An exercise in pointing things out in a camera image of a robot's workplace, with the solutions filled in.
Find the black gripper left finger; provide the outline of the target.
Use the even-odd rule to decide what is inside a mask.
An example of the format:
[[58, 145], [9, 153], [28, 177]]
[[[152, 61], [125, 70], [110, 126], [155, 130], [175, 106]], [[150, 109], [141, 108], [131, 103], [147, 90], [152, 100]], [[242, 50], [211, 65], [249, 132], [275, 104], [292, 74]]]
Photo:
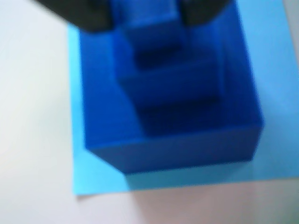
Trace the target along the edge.
[[110, 0], [38, 0], [56, 15], [88, 32], [113, 29]]

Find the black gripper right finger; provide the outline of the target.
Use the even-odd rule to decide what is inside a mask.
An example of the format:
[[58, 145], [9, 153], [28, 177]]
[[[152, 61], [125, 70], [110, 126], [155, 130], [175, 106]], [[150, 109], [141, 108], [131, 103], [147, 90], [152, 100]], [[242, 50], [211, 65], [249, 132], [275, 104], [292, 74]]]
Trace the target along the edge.
[[182, 0], [181, 17], [186, 26], [195, 26], [213, 20], [230, 0]]

